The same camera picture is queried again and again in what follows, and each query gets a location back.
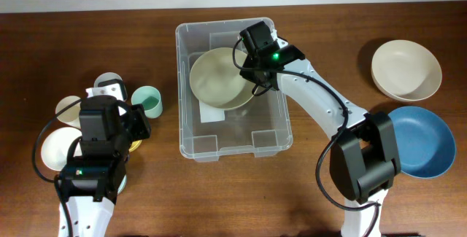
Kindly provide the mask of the mint small bowl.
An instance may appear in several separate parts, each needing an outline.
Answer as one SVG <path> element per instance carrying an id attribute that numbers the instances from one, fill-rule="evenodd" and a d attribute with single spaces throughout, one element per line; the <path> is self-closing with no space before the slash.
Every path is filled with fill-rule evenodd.
<path id="1" fill-rule="evenodd" d="M 121 182 L 120 185 L 119 185 L 119 188 L 117 189 L 117 194 L 118 194 L 118 195 L 121 194 L 122 191 L 124 190 L 124 188 L 125 188 L 125 186 L 126 186 L 126 182 L 127 182 L 127 176 L 125 175 L 125 176 L 123 177 L 122 182 Z"/>

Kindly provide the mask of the cream cup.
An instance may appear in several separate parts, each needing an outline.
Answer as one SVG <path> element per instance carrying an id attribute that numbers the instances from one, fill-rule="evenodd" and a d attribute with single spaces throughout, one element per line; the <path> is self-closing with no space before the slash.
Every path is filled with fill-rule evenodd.
<path id="1" fill-rule="evenodd" d="M 80 97 L 78 96 L 67 96 L 61 99 L 56 105 L 55 113 L 58 114 L 62 109 L 78 100 L 80 100 Z M 79 113 L 80 103 L 75 104 L 70 109 L 67 109 L 64 113 L 58 116 L 58 120 L 64 124 L 80 129 Z"/>

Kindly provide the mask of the white small bowl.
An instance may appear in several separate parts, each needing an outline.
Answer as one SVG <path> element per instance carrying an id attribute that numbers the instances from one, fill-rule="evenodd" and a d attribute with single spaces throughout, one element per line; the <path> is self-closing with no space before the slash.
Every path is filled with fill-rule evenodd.
<path id="1" fill-rule="evenodd" d="M 53 131 L 43 142 L 41 157 L 43 163 L 53 171 L 60 171 L 66 165 L 71 143 L 82 135 L 79 129 L 66 127 Z"/>

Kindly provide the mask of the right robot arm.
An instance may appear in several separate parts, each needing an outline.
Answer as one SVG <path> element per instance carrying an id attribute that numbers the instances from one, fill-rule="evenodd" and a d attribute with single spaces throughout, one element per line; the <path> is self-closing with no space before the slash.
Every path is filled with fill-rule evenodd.
<path id="1" fill-rule="evenodd" d="M 380 236 L 382 204 L 401 172 L 390 117 L 347 100 L 305 54 L 264 22 L 242 30 L 239 43 L 247 51 L 241 76 L 293 99 L 330 139 L 318 158 L 315 178 L 325 198 L 344 210 L 341 236 Z"/>

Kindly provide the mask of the blue plate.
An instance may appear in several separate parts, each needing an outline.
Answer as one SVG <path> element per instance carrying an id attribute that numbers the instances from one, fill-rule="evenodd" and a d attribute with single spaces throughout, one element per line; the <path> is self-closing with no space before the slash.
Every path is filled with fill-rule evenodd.
<path id="1" fill-rule="evenodd" d="M 402 106 L 389 117 L 404 174 L 433 179 L 452 167 L 457 154 L 455 138 L 438 115 L 422 107 Z"/>

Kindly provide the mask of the cream plate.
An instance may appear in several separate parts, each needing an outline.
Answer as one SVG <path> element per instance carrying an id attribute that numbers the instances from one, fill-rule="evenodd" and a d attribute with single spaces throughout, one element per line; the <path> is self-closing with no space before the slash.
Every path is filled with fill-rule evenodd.
<path id="1" fill-rule="evenodd" d="M 190 70 L 190 88 L 202 103 L 224 110 L 237 109 L 253 97 L 255 85 L 240 75 L 233 62 L 232 47 L 219 47 L 201 55 Z M 235 50 L 238 61 L 247 54 Z"/>

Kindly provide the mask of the mint green cup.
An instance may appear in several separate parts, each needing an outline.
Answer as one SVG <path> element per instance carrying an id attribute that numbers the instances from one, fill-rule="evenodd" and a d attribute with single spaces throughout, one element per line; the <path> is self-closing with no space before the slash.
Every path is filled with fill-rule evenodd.
<path id="1" fill-rule="evenodd" d="M 137 88 L 131 96 L 132 104 L 142 104 L 144 113 L 148 118 L 158 118 L 163 112 L 161 93 L 153 86 Z"/>

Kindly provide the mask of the yellow small bowl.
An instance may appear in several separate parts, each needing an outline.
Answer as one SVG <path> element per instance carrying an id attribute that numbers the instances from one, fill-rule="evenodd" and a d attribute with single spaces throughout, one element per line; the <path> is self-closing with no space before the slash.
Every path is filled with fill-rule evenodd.
<path id="1" fill-rule="evenodd" d="M 142 143 L 142 140 L 134 141 L 134 142 L 131 144 L 131 146 L 130 146 L 130 148 L 129 148 L 128 151 L 129 151 L 129 152 L 133 152 L 134 150 L 136 150 L 136 149 L 141 145 L 141 143 Z"/>

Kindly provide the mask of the grey cup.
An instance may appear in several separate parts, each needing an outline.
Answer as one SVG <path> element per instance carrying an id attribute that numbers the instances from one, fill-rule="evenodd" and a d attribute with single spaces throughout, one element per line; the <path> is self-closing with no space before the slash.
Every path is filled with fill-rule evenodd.
<path id="1" fill-rule="evenodd" d="M 101 75 L 99 75 L 96 80 L 94 81 L 93 86 L 95 88 L 101 88 L 105 87 L 107 85 L 113 85 L 113 84 L 123 84 L 123 80 L 120 77 L 120 75 L 114 73 L 114 72 L 106 72 Z"/>

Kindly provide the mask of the beige bowl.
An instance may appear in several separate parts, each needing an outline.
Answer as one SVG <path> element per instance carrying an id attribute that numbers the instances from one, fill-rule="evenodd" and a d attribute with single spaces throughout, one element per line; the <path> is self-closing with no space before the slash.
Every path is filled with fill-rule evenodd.
<path id="1" fill-rule="evenodd" d="M 371 77 L 386 96 L 414 102 L 430 98 L 438 91 L 442 70 L 433 53 L 421 44 L 393 40 L 382 44 L 373 54 Z"/>

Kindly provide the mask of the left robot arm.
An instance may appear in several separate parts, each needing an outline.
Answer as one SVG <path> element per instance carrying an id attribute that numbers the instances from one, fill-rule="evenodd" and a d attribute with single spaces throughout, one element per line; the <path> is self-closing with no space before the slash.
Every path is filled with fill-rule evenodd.
<path id="1" fill-rule="evenodd" d="M 131 145 L 151 134 L 144 107 L 125 102 L 122 80 L 101 81 L 87 94 L 80 102 L 81 134 L 54 178 L 60 236 L 104 236 L 126 180 Z"/>

